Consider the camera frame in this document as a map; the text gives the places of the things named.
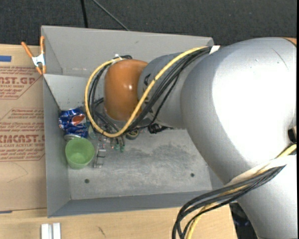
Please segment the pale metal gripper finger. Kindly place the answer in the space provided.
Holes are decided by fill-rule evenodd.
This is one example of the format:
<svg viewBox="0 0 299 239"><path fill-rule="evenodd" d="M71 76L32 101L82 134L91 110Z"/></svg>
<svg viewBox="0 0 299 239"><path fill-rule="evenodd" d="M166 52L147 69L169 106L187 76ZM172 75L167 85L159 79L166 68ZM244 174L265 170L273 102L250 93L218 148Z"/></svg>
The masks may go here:
<svg viewBox="0 0 299 239"><path fill-rule="evenodd" d="M101 156L100 156L100 145L97 145L95 158L93 161L93 168L100 168L101 167Z"/></svg>
<svg viewBox="0 0 299 239"><path fill-rule="evenodd" d="M99 144L99 167L102 167L106 157L106 145Z"/></svg>

